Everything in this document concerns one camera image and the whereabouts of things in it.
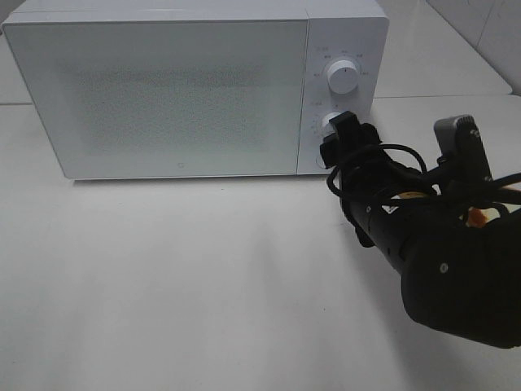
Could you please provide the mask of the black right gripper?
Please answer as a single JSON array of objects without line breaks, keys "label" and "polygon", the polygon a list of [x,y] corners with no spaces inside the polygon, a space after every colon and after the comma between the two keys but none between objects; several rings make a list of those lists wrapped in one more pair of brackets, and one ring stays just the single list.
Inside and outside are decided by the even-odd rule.
[{"label": "black right gripper", "polygon": [[[342,201],[402,207],[424,204],[427,166],[413,148],[383,143],[373,125],[358,125],[357,115],[343,112],[329,120],[337,136],[326,136],[320,145],[325,168],[332,168],[327,187]],[[393,160],[388,150],[405,152],[417,169]]]}]

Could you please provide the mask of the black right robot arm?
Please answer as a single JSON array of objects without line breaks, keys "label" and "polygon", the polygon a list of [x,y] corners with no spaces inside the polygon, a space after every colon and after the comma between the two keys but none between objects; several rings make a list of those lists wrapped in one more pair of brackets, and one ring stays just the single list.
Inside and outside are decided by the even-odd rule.
[{"label": "black right robot arm", "polygon": [[495,179],[473,117],[434,125],[434,169],[390,156],[352,112],[328,120],[326,184],[360,244],[401,277],[413,321],[497,348],[520,344],[520,176]]}]

